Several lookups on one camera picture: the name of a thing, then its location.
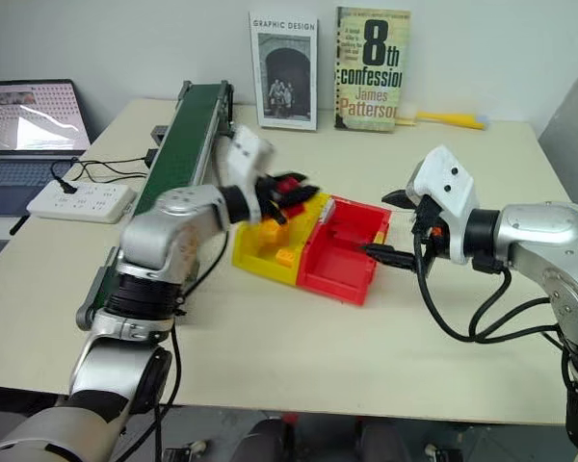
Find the black cable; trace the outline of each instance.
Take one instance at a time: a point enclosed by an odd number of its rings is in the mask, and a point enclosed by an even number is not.
[[[555,339],[553,339],[552,337],[550,337],[549,334],[547,334],[546,332],[541,332],[541,336],[546,339],[550,344],[554,345],[556,348],[558,348],[560,351],[563,351],[563,345],[561,345],[559,342],[557,342]]]
[[[156,430],[154,431],[154,460],[163,462],[163,425],[161,423],[161,408],[158,404],[154,406],[154,423],[156,424]]]
[[[52,162],[51,166],[49,166],[49,171],[51,173],[52,178],[58,182],[58,184],[62,188],[62,191],[64,191],[65,194],[75,194],[75,193],[77,193],[77,188],[75,188],[74,186],[72,186],[71,184],[69,184],[65,180],[63,180],[62,177],[60,175],[58,175],[58,173],[56,173],[56,170],[54,170],[54,167],[57,164],[63,163],[63,162],[71,162],[71,161],[59,160],[59,161]]]
[[[181,297],[183,299],[187,299],[188,296],[190,294],[193,293],[193,291],[199,287],[199,284],[201,284],[206,277],[208,277],[210,275],[210,273],[212,272],[212,270],[216,267],[216,265],[221,261],[221,259],[223,258],[223,255],[225,253],[225,251],[227,250],[227,244],[229,243],[229,232],[226,231],[224,233],[224,242],[223,242],[223,247],[221,248],[221,251],[219,252],[219,255],[216,257],[216,259],[214,260],[214,262],[212,262],[212,265],[210,265],[210,268],[208,268],[204,274],[201,275],[200,278],[197,279],[197,281],[195,281],[193,283],[192,286],[190,286],[186,291],[184,291],[184,293],[181,295]]]
[[[538,334],[540,332],[556,332],[557,324],[546,324],[546,325],[536,325],[535,327],[528,327],[526,329],[521,329],[511,334],[500,335],[499,337],[480,337],[476,339],[478,344],[500,344],[501,342],[506,342],[507,340],[519,339],[520,337],[526,337],[531,334]]]
[[[474,341],[473,337],[467,337],[454,330],[448,325],[447,322],[441,317],[436,306],[434,306],[433,298],[431,297],[431,292],[428,290],[428,284],[426,282],[426,270],[424,268],[424,256],[422,255],[422,241],[419,234],[413,236],[413,252],[415,253],[415,273],[417,274],[417,284],[420,288],[420,293],[422,298],[424,298],[424,303],[428,311],[431,312],[435,322],[438,326],[443,329],[443,331],[450,337],[465,343],[471,343]]]
[[[557,332],[558,326],[557,324],[554,325],[538,325],[536,327],[529,327],[526,329],[521,329],[517,332],[512,332],[510,334],[501,335],[498,337],[488,337],[489,334],[503,326],[506,322],[510,319],[514,318],[515,316],[519,315],[523,311],[544,303],[543,298],[536,298],[534,300],[530,300],[525,302],[517,307],[513,308],[508,314],[502,317],[500,320],[493,323],[489,326],[485,331],[476,333],[477,323],[480,321],[480,318],[484,315],[487,309],[496,301],[501,295],[507,290],[510,286],[511,282],[511,274],[509,271],[504,272],[505,279],[501,287],[491,295],[478,309],[478,311],[473,315],[471,319],[471,325],[469,326],[469,335],[462,335],[456,330],[454,330],[440,315],[436,306],[434,305],[433,298],[431,297],[431,293],[428,289],[428,283],[426,282],[426,270],[424,264],[424,256],[422,254],[422,239],[419,233],[416,233],[413,237],[413,251],[415,253],[415,272],[417,273],[417,282],[420,288],[420,292],[422,294],[422,298],[424,298],[424,302],[426,303],[426,307],[431,312],[434,320],[438,324],[443,331],[448,334],[450,337],[465,343],[478,343],[478,344],[498,344],[501,342],[506,342],[508,340],[518,339],[520,337],[525,337],[527,335],[536,334],[540,332]]]
[[[119,178],[113,178],[111,180],[107,180],[107,181],[96,181],[96,180],[92,180],[94,183],[115,183],[119,180],[128,180],[129,178],[145,178],[145,175],[128,175],[128,176],[120,176]]]
[[[84,171],[88,174],[90,179],[94,181],[94,179],[90,175],[90,171],[87,169],[88,166],[104,166],[105,168],[109,169],[110,171],[112,171],[114,173],[117,173],[118,175],[140,175],[140,174],[146,175],[146,173],[143,171],[120,171],[116,168],[109,167],[109,164],[123,164],[126,162],[142,161],[144,159],[145,159],[144,157],[141,157],[141,158],[137,158],[137,159],[130,159],[127,161],[108,161],[108,162],[104,162],[104,161],[75,161],[74,164],[79,164],[82,166],[82,171],[72,181],[77,181],[79,178],[81,178],[82,175],[84,174]]]
[[[69,180],[69,181],[79,180],[85,172],[93,183],[114,183],[118,180],[127,179],[127,178],[146,178],[147,174],[142,172],[142,171],[120,171],[116,168],[109,167],[109,164],[111,164],[111,165],[113,165],[113,164],[126,164],[126,163],[130,163],[130,162],[142,161],[144,159],[145,159],[145,157],[136,157],[133,159],[125,159],[123,161],[97,161],[97,160],[80,161],[77,158],[60,159],[60,160],[57,160],[51,164],[50,170],[51,170],[51,176],[60,184],[62,189],[65,191],[65,193],[74,193],[77,191],[77,189],[74,188],[72,185],[68,184],[68,182],[66,180],[64,180],[63,178],[61,178],[54,170],[54,166],[56,164],[69,163],[71,166],[74,166],[74,165],[81,166],[81,168],[82,168],[81,172],[79,172],[79,174],[77,176],[75,176],[75,178],[73,178],[72,180]],[[109,169],[110,171],[112,171],[114,173],[117,173],[120,175],[127,175],[127,176],[123,176],[120,178],[114,178],[114,179],[111,179],[108,181],[98,181],[92,176],[92,174],[88,170],[88,166],[95,166],[95,165],[104,166],[105,168]]]
[[[478,311],[476,311],[475,315],[473,315],[473,317],[471,318],[471,322],[469,323],[469,337],[476,336],[478,323],[480,322],[482,316],[486,313],[488,308],[490,308],[499,298],[501,298],[501,296],[503,296],[505,291],[510,287],[510,284],[512,283],[512,273],[510,272],[510,270],[507,268],[503,269],[503,276],[504,276],[503,283],[501,284],[499,289],[497,289],[496,292],[492,294],[488,300],[482,303],[482,306],[480,306]]]
[[[170,398],[167,400],[167,404],[163,407],[159,415],[158,420],[154,420],[154,422],[142,433],[142,436],[133,443],[122,455],[116,459],[115,462],[124,462],[128,459],[133,453],[141,447],[141,445],[147,440],[147,438],[152,434],[152,432],[156,429],[157,424],[160,425],[165,416],[170,412],[171,406],[175,401],[175,396],[177,395],[177,391],[180,388],[180,380],[182,378],[182,358],[180,356],[180,346],[177,343],[177,334],[175,333],[175,324],[171,328],[171,344],[173,345],[173,354],[175,355],[175,381],[173,382],[173,390],[171,390]]]
[[[508,322],[512,318],[515,318],[516,316],[518,316],[520,313],[523,313],[524,311],[528,310],[529,308],[533,308],[534,306],[542,305],[545,303],[550,303],[550,298],[548,298],[547,296],[543,296],[541,298],[534,298],[533,300],[525,301],[524,303],[521,303],[520,305],[513,308],[509,313],[506,313],[503,317],[501,317],[501,319],[499,321],[494,322],[489,327],[487,327],[482,332],[480,332],[480,334],[478,334],[478,335],[480,337],[486,337],[486,336],[490,335],[492,332],[494,332],[495,330],[499,329],[501,326],[503,326],[503,324],[505,324],[506,322]]]
[[[570,393],[578,397],[578,386],[569,376],[569,359],[569,351],[567,348],[564,348],[561,355],[561,375],[563,376],[563,383]]]

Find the laptop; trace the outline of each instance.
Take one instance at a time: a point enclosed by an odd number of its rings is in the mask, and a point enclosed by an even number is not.
[[[26,205],[53,177],[57,160],[90,147],[70,80],[0,82],[0,216],[27,215]],[[69,163],[54,171],[62,176]]]

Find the white wall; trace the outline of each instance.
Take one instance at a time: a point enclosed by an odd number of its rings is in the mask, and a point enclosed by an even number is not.
[[[228,79],[252,102],[248,11],[287,0],[0,0],[0,79],[69,77],[102,129],[135,96]],[[320,20],[319,103],[333,96],[334,7]],[[578,0],[352,0],[412,11],[404,99],[420,109],[526,119],[540,133],[578,76]]]

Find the yellow brush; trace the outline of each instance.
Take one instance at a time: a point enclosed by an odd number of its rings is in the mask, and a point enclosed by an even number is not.
[[[398,116],[396,117],[397,125],[415,125],[417,120],[427,120],[433,122],[447,123],[458,127],[475,128],[485,130],[488,126],[488,119],[483,115],[474,114],[435,114],[417,111],[412,104],[401,105]]]

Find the power strip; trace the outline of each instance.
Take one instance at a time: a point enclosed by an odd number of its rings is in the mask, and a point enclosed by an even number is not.
[[[68,184],[77,188],[77,191],[66,194],[56,180],[47,184],[28,204],[30,215],[40,218],[115,223],[135,198],[135,192],[125,185],[85,181],[68,181]]]

